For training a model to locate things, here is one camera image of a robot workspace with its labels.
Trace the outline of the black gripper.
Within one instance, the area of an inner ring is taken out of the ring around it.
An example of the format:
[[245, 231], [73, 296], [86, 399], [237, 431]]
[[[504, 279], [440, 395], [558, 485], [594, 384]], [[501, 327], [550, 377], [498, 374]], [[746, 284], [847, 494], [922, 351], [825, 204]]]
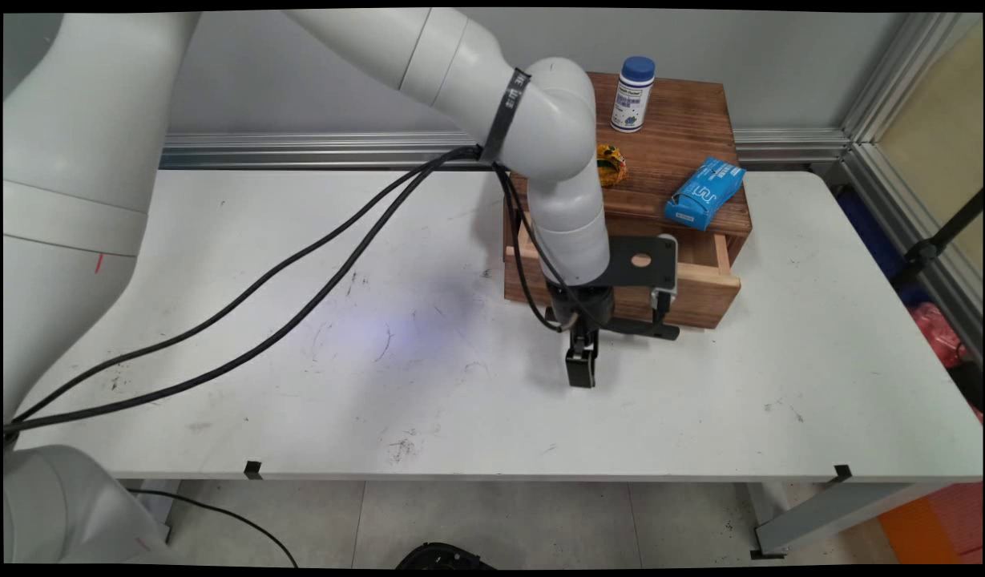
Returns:
[[553, 317], [548, 318], [555, 331], [570, 331], [565, 353], [568, 385], [594, 388], [595, 366], [599, 355], [599, 329], [618, 333], [613, 324], [616, 289], [613, 286], [564, 286], [546, 282]]

